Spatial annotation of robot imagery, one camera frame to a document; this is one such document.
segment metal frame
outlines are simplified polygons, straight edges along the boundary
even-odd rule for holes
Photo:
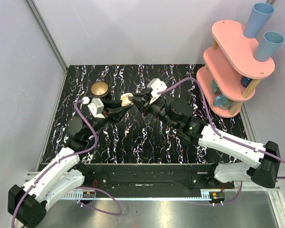
[[[40,30],[42,31],[45,39],[47,40],[50,48],[52,49],[57,61],[59,62],[60,66],[63,68],[63,70],[66,72],[68,70],[68,65],[66,64],[66,62],[64,61],[62,55],[60,54],[48,28],[46,27],[43,18],[39,12],[39,10],[37,9],[35,3],[33,0],[24,0],[27,5],[29,10],[31,11],[31,13],[33,14],[38,26],[40,27]]]
[[[247,134],[247,139],[252,142],[258,142],[256,132],[250,121],[251,118],[246,110],[245,104],[242,104],[240,114]],[[275,218],[279,224],[279,227],[285,228],[285,202],[280,188],[274,189],[274,191],[269,191],[269,189],[263,189],[263,190],[265,190],[269,195],[271,205],[274,210]]]
[[[266,3],[270,4],[270,5],[274,5],[274,3],[276,2],[276,0],[266,0]]]
[[[51,133],[51,129],[52,129],[52,126],[53,126],[53,122],[54,122],[54,119],[55,119],[56,111],[57,111],[57,108],[58,108],[58,105],[59,105],[60,97],[61,97],[61,94],[62,94],[62,89],[63,89],[63,86],[65,84],[66,78],[67,78],[67,71],[65,71],[65,73],[63,75],[63,79],[61,81],[61,84],[60,84],[60,87],[59,87],[59,90],[58,90],[58,93],[57,93],[57,97],[56,97],[56,100],[55,100],[54,108],[53,108],[53,111],[52,111],[52,114],[51,114],[50,121],[49,121],[48,126],[47,126],[47,131],[46,131],[43,143],[42,143],[42,147],[41,147],[41,150],[40,150],[40,154],[39,154],[38,162],[36,164],[35,171],[38,170],[38,167],[39,167],[39,165],[41,163],[41,160],[42,160],[42,156],[43,156],[43,154],[44,154],[44,152],[46,150],[47,143],[48,143],[48,136]]]

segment pink wooden shelf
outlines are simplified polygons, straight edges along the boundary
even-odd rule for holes
[[[212,35],[233,68],[241,75],[253,79],[268,77],[275,69],[272,58],[259,62],[253,54],[258,46],[255,38],[247,38],[245,26],[233,20],[221,20],[212,26]]]
[[[211,81],[213,77],[209,70],[207,70],[205,67],[202,67],[198,70],[196,78],[199,81],[201,87],[203,88],[205,97],[208,101],[208,104],[210,105],[210,108],[215,114],[222,117],[231,118],[239,113],[241,107],[239,107],[239,109],[234,113],[234,115],[230,115],[228,113],[229,110],[223,110],[213,105],[213,101],[217,95],[213,94],[211,90]]]
[[[241,85],[242,75],[233,69],[219,47],[216,50],[207,48],[204,52],[204,60],[223,95],[234,101],[247,101],[255,94],[256,89],[248,98],[242,97],[246,89]]]

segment white bracket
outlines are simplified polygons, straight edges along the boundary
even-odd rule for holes
[[[249,165],[243,162],[219,164],[214,171],[214,177],[222,183],[238,180],[250,181],[251,178],[246,173],[249,168]]]
[[[164,91],[167,88],[167,86],[159,78],[154,78],[152,79],[151,82],[148,83],[147,88],[152,89],[151,91],[152,99],[150,101],[150,104],[152,104],[154,101],[156,101],[161,96],[160,94],[157,94],[157,93]]]
[[[48,211],[58,200],[70,193],[73,189],[81,186],[84,180],[85,178],[80,171],[71,170],[46,194],[44,198],[44,200],[47,201],[46,210]]]
[[[104,104],[99,98],[93,98],[92,102],[88,105],[90,112],[95,118],[104,118],[105,116],[102,114],[104,109]]]

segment white small object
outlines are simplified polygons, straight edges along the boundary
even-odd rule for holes
[[[152,104],[154,101],[156,101],[161,96],[160,94],[158,94],[158,92],[164,91],[167,88],[167,86],[159,78],[154,78],[147,85],[147,88],[152,89],[152,91],[151,91],[152,99],[150,101],[150,103]]]
[[[83,104],[86,105],[88,103],[90,103],[90,98],[88,98],[87,96],[83,97]]]
[[[94,117],[105,119],[105,116],[102,114],[104,104],[99,98],[93,98],[91,103],[88,105],[88,108]]]
[[[133,104],[133,102],[129,100],[130,96],[133,96],[133,94],[126,93],[120,96],[120,100],[122,101],[122,107]]]

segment plastic cup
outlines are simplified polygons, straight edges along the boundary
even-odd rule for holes
[[[268,60],[284,43],[284,37],[278,32],[268,31],[258,44],[254,57],[257,61],[265,62]]]
[[[267,3],[257,3],[253,6],[250,13],[244,36],[248,38],[257,37],[262,27],[269,20],[271,15],[274,13],[275,8]]]

